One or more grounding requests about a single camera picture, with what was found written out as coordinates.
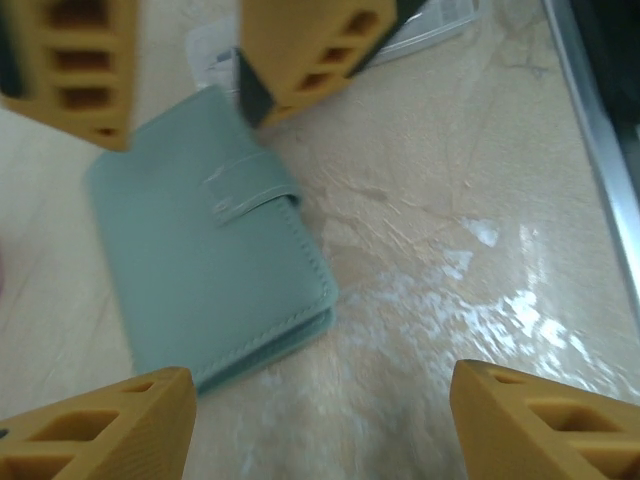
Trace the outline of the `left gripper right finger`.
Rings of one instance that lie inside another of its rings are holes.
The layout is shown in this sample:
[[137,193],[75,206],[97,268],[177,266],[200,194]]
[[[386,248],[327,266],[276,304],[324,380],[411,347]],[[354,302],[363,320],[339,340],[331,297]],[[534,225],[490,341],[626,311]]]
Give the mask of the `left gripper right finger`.
[[449,394],[471,479],[636,479],[639,408],[478,360]]

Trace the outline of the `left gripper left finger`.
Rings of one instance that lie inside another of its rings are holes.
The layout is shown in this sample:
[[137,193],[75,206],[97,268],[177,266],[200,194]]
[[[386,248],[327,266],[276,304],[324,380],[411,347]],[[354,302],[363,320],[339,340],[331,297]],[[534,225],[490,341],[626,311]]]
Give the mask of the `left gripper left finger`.
[[4,479],[179,479],[196,388],[168,367],[1,422]]

